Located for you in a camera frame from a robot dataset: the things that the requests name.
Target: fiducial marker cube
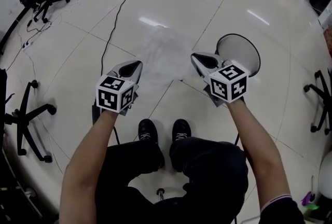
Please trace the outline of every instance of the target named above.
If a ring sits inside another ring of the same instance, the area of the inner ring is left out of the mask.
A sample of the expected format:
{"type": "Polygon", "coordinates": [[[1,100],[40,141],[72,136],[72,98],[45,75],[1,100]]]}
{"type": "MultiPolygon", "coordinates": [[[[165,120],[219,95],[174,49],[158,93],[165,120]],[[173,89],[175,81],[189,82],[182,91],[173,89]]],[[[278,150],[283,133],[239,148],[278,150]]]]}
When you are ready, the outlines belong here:
{"type": "Polygon", "coordinates": [[[134,86],[134,82],[102,75],[95,89],[97,106],[121,112],[133,102],[134,86]]]}
{"type": "Polygon", "coordinates": [[[248,71],[233,62],[209,74],[211,94],[226,101],[233,102],[247,92],[248,71]]]}

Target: person's left arm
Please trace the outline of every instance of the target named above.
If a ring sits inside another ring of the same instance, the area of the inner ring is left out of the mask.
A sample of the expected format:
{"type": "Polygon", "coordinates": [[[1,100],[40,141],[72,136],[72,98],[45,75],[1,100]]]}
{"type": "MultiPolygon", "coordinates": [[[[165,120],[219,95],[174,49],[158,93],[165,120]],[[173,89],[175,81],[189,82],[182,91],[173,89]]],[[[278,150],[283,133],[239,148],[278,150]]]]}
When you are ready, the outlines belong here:
{"type": "Polygon", "coordinates": [[[104,111],[76,149],[63,178],[60,224],[95,224],[98,176],[118,114],[104,111]]]}

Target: black sleeve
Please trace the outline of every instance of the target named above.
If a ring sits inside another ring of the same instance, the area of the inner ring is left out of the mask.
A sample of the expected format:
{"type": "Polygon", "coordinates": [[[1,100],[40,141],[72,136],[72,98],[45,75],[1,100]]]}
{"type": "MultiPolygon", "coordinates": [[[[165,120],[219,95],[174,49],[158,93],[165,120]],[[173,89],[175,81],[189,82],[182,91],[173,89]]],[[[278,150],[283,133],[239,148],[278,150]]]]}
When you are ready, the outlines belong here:
{"type": "Polygon", "coordinates": [[[304,224],[305,220],[297,204],[291,198],[274,201],[263,209],[259,224],[304,224]]]}

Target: person's right arm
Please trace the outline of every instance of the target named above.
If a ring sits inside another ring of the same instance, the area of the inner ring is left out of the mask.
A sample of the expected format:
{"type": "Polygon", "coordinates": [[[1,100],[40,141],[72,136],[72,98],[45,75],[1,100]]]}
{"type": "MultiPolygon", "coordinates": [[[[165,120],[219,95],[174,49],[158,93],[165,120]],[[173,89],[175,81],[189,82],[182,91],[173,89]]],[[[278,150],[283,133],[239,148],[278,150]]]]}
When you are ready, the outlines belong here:
{"type": "Polygon", "coordinates": [[[256,178],[259,205],[290,190],[279,151],[267,131],[241,100],[227,104],[256,178]]]}

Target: green object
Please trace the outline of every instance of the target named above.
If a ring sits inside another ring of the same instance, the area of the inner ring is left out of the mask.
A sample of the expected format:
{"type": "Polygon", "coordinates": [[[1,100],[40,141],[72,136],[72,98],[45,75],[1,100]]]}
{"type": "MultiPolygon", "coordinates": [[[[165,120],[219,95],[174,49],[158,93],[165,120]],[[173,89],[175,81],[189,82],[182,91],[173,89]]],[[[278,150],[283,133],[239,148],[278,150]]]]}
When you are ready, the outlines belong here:
{"type": "Polygon", "coordinates": [[[308,205],[305,205],[304,207],[307,209],[310,209],[310,210],[316,210],[316,209],[320,208],[319,206],[317,206],[315,204],[308,204],[308,205]]]}

